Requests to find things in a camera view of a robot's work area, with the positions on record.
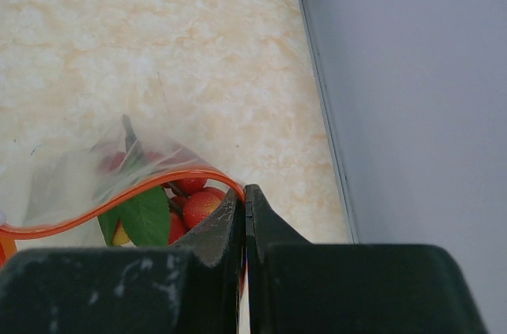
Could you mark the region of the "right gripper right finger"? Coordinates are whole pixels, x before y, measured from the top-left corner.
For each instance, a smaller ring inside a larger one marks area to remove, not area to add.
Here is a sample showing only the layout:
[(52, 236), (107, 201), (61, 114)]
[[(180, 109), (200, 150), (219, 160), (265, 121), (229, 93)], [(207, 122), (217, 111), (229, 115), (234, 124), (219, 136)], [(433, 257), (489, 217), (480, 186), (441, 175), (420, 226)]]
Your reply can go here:
[(253, 333), (484, 333), (459, 265), (434, 245), (313, 244), (246, 187)]

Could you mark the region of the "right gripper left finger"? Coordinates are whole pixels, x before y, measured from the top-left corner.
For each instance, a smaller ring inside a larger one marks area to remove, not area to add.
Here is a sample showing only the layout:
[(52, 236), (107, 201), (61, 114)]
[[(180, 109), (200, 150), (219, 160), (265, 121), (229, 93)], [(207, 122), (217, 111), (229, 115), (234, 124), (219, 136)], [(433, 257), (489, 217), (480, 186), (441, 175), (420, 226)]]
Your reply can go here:
[(4, 333), (236, 333), (244, 204), (162, 247), (29, 249), (1, 271)]

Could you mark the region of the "clear zip top bag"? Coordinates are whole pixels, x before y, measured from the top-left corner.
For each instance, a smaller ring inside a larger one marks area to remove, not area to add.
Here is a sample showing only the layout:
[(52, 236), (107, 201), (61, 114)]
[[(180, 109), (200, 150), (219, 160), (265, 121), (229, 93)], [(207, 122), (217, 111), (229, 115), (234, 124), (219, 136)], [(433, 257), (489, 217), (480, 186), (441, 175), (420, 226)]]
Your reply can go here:
[[(179, 143), (158, 128), (130, 119), (137, 135), (147, 143)], [(2, 262), (38, 241), (51, 247), (106, 245), (97, 216), (125, 201), (135, 189), (98, 167), (105, 157), (125, 149), (124, 137), (121, 118), (91, 147), (38, 149), (18, 161), (2, 157)], [(196, 155), (203, 162), (199, 176), (221, 181), (226, 193), (245, 195), (239, 182)]]

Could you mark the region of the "red strawberry bunch with leaves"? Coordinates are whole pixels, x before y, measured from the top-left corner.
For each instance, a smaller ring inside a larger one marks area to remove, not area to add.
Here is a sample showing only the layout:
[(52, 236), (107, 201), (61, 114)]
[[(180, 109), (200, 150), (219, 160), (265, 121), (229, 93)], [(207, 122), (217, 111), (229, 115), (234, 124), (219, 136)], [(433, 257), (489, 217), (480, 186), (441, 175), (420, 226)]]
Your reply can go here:
[(125, 149), (107, 156), (98, 170), (134, 188), (123, 202), (97, 216), (107, 246), (172, 245), (223, 201), (225, 184), (199, 176), (201, 159), (172, 140), (143, 141), (122, 116)]

